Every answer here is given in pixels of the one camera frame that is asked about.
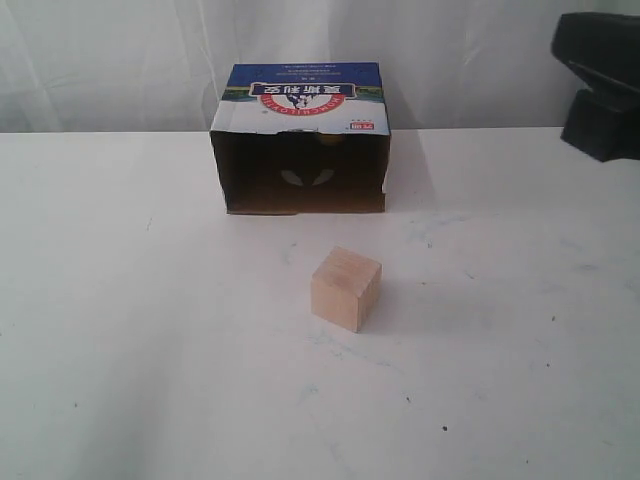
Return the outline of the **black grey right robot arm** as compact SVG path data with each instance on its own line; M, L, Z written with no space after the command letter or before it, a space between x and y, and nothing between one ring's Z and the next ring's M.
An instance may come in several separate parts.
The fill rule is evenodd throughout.
M602 12L560 16L551 53L585 87L561 139L600 162L639 158L639 18Z

